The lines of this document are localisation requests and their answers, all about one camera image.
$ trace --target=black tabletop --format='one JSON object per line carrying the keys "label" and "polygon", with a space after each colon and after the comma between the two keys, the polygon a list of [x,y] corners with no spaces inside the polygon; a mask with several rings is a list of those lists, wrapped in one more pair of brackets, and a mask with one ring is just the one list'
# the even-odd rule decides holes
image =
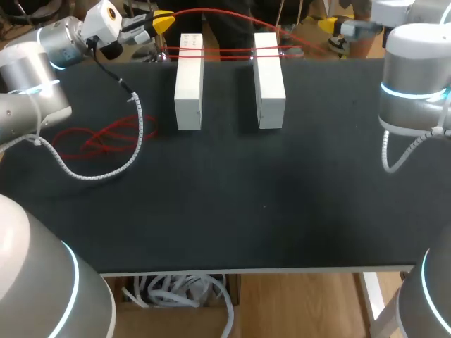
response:
{"label": "black tabletop", "polygon": [[[382,66],[283,61],[283,129],[263,131],[252,65],[206,63],[202,131],[179,132],[176,64],[113,65],[159,122],[136,163],[115,179],[79,182],[26,142],[1,162],[0,193],[101,273],[413,264],[451,216],[451,144],[428,141],[398,173],[383,171]],[[48,139],[135,113],[95,65],[65,70],[61,81],[73,115],[47,130]],[[62,139],[58,150],[72,151],[82,138]],[[411,141],[393,137],[390,160]],[[129,156],[68,165],[100,174]]]}

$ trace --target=red cable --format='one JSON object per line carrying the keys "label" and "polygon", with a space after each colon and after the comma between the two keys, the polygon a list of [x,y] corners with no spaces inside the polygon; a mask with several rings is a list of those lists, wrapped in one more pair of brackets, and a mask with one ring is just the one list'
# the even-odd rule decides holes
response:
{"label": "red cable", "polygon": [[[138,126],[135,123],[128,122],[128,121],[133,121],[136,119],[137,119],[137,116],[129,116],[127,118],[121,118],[120,120],[117,120],[116,122],[111,123],[108,127],[103,128],[99,132],[94,132],[87,128],[78,128],[78,127],[69,128],[67,130],[63,130],[63,131],[59,132],[52,140],[52,145],[55,146],[57,141],[60,138],[62,138],[62,136],[65,136],[67,134],[74,133],[74,132],[84,132],[84,133],[91,134],[92,136],[80,147],[80,154],[59,153],[61,158],[64,158],[64,159],[91,158],[93,156],[98,156],[102,153],[108,153],[109,151],[110,152],[118,152],[118,151],[133,150],[136,147],[137,137],[119,134],[117,132],[112,132],[111,130],[114,128],[117,128],[117,127],[131,127],[133,129],[137,129]],[[154,123],[154,131],[151,132],[150,134],[145,135],[143,138],[143,140],[146,140],[146,139],[150,139],[156,135],[157,124],[156,124],[156,119],[151,116],[146,115],[144,117],[144,119],[150,120]],[[133,142],[133,143],[130,145],[127,145],[127,146],[107,146],[102,141],[102,137],[106,137],[106,136],[108,136],[109,138],[112,138],[112,139],[120,139],[123,141],[129,141],[129,142]],[[92,147],[98,148],[98,149],[93,150],[93,151],[88,151],[88,152],[84,151],[86,149],[86,147],[88,147],[88,146],[92,146]]]}
{"label": "red cable", "polygon": [[[251,56],[245,55],[245,56],[215,56],[215,55],[204,55],[204,56],[198,56],[198,55],[166,55],[169,58],[205,58],[207,60],[217,60],[218,58],[221,60],[249,60]],[[259,56],[252,56],[253,58],[299,58],[304,56],[304,54],[287,54],[287,55],[259,55]]]}
{"label": "red cable", "polygon": [[219,52],[225,52],[225,53],[233,53],[233,52],[240,52],[240,51],[256,51],[258,49],[290,49],[290,48],[297,48],[299,46],[293,45],[293,46],[272,46],[272,47],[257,47],[257,48],[236,48],[236,49],[219,49],[219,48],[189,48],[189,47],[163,47],[161,49],[166,49],[168,51],[219,51]]}
{"label": "red cable", "polygon": [[282,32],[284,35],[288,35],[292,39],[300,42],[301,44],[309,46],[309,47],[321,52],[322,54],[327,54],[327,51],[322,49],[321,47],[315,46],[314,44],[312,44],[312,43],[310,43],[310,42],[308,42],[308,41],[306,41],[306,40],[304,40],[304,39],[302,39],[300,37],[297,37],[296,35],[294,35],[294,34],[292,34],[290,32],[287,32],[287,31],[282,30],[282,29],[278,29],[276,26],[274,26],[274,25],[272,25],[270,23],[265,23],[264,21],[261,21],[259,19],[252,18],[252,17],[244,15],[244,14],[235,13],[235,12],[232,12],[232,11],[226,11],[226,10],[217,9],[217,8],[191,8],[191,9],[184,9],[184,10],[175,12],[173,14],[173,16],[176,17],[176,16],[179,16],[179,15],[188,14],[188,13],[205,13],[205,12],[207,12],[207,13],[227,14],[227,15],[235,16],[237,18],[249,20],[249,21],[252,21],[254,23],[258,23],[260,25],[272,28],[273,30],[278,30],[279,32]]}

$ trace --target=person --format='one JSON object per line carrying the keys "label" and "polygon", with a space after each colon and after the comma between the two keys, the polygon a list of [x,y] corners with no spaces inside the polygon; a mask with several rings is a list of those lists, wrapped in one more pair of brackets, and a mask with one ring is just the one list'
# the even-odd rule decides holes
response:
{"label": "person", "polygon": [[[165,11],[178,12],[189,8],[218,8],[250,16],[250,0],[157,0]],[[221,49],[252,48],[254,29],[252,22],[220,13],[204,13]],[[182,33],[202,33],[202,14],[180,15],[166,31],[168,46],[180,46]],[[221,53],[222,56],[250,55],[249,52]]]}
{"label": "person", "polygon": [[[371,0],[339,0],[340,6],[348,8],[352,5],[354,19],[369,21],[371,18]],[[331,37],[328,40],[329,48],[339,54],[350,58],[366,58],[373,46],[374,38],[348,42],[343,37]]]}

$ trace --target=black pants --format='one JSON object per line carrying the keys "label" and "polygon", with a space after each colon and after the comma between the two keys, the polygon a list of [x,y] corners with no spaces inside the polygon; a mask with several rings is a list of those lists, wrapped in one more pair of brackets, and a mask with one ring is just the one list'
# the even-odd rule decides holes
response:
{"label": "black pants", "polygon": [[[250,15],[249,0],[158,0],[158,7],[167,11],[189,8],[219,8]],[[250,48],[253,45],[253,25],[250,21],[220,13],[205,13],[211,30],[222,49]],[[180,34],[202,33],[201,13],[178,16],[165,33],[168,46],[180,46]],[[248,55],[249,53],[221,53],[224,56]]]}

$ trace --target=white block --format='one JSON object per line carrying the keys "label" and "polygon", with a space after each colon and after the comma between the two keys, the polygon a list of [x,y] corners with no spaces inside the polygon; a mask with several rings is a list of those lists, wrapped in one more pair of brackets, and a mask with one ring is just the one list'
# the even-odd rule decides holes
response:
{"label": "white block", "polygon": [[[182,34],[180,48],[203,48],[202,34]],[[204,51],[183,51],[179,56],[203,56]],[[202,124],[203,58],[179,58],[175,83],[175,114],[179,130],[200,130]]]}
{"label": "white block", "polygon": [[[254,46],[277,46],[275,33],[256,33]],[[285,112],[285,87],[278,48],[257,49],[254,55],[255,99],[260,129],[281,128]]]}

